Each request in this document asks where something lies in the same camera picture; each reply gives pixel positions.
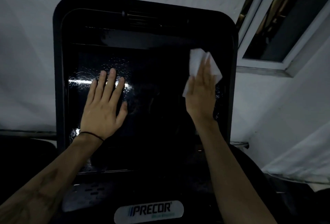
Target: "white paper towel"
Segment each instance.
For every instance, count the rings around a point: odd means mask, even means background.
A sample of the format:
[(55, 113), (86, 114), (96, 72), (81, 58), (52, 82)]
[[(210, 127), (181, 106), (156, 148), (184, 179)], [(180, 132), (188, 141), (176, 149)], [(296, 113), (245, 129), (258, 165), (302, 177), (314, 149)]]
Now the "white paper towel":
[[(199, 66), (202, 62), (203, 56), (205, 57), (205, 61), (208, 57), (210, 57), (210, 64), (211, 64), (211, 74), (216, 76), (216, 83), (219, 82), (219, 80), (222, 79), (222, 74), (214, 61), (212, 55), (210, 52), (205, 53), (203, 49), (196, 48), (190, 50), (190, 59), (189, 59), (189, 75), (196, 76)], [(186, 83), (186, 86), (184, 88), (184, 92), (182, 94), (183, 97), (186, 96), (188, 91), (188, 81)]]

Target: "white window frame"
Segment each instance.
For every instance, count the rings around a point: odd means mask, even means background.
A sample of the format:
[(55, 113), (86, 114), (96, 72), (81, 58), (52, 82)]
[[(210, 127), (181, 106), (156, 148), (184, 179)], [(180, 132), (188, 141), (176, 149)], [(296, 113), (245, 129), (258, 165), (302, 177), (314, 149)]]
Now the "white window frame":
[(267, 68), (286, 70), (299, 51), (319, 28), (322, 22), (330, 14), (330, 0), (324, 5), (318, 15), (314, 18), (307, 30), (302, 34), (291, 51), (282, 62), (262, 61), (253, 59), (243, 59), (243, 55), (250, 45), (252, 38), (264, 19), (268, 8), (273, 0), (253, 0), (245, 20), (239, 30), (239, 48), (237, 53), (237, 66), (250, 68)]

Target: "wet screen surface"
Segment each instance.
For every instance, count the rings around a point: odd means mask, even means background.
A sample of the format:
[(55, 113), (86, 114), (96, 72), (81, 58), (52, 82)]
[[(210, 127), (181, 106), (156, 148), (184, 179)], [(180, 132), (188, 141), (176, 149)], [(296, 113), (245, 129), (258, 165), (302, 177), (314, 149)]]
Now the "wet screen surface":
[(125, 87), (118, 102), (128, 103), (128, 115), (112, 139), (147, 141), (156, 136), (194, 135), (182, 97), (189, 76), (189, 49), (141, 50), (108, 48), (78, 52), (69, 73), (68, 110), (72, 129), (79, 129), (90, 83), (101, 70), (116, 69)]

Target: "black wristband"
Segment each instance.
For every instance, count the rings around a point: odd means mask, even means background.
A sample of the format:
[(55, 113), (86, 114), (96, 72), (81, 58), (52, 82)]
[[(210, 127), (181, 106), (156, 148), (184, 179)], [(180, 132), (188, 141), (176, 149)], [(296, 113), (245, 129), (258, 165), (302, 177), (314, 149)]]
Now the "black wristband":
[(84, 132), (80, 132), (79, 134), (91, 134), (91, 135), (97, 137), (98, 139), (100, 139), (101, 141), (104, 141), (104, 139), (102, 139), (100, 136), (98, 136), (98, 135), (96, 135), (96, 134), (93, 134), (93, 133), (91, 133), (91, 132), (86, 132), (86, 131), (84, 131)]

